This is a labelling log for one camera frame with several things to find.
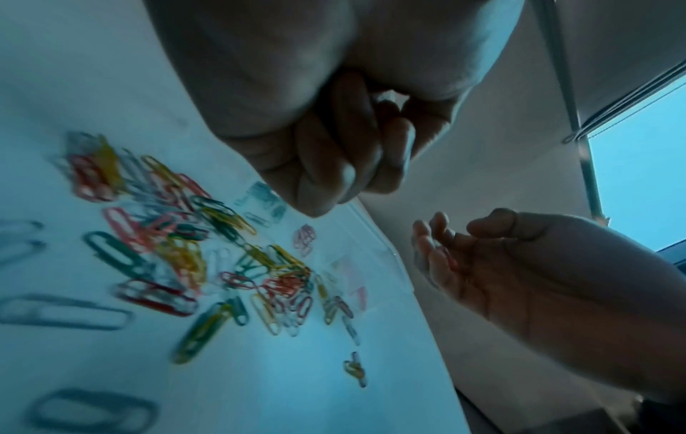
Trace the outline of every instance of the window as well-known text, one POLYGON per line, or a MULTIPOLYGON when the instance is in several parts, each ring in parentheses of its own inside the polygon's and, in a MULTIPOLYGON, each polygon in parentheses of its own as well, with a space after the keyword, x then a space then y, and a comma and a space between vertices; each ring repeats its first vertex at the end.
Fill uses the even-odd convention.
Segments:
POLYGON ((652 250, 686 239, 686 77, 588 141, 610 227, 652 250))

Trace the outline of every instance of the wall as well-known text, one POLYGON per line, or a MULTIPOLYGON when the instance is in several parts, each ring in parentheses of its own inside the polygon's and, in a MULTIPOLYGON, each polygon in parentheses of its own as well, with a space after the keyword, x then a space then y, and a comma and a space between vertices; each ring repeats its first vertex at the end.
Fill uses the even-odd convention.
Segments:
MULTIPOLYGON (((452 131, 416 161, 397 193, 363 203, 395 243, 455 385, 506 433, 596 408, 596 388, 461 307, 446 303, 412 265, 413 221, 445 211, 456 230, 495 207, 589 216, 565 105, 527 4, 502 57, 452 131)), ((608 402, 614 390, 602 388, 608 402)))

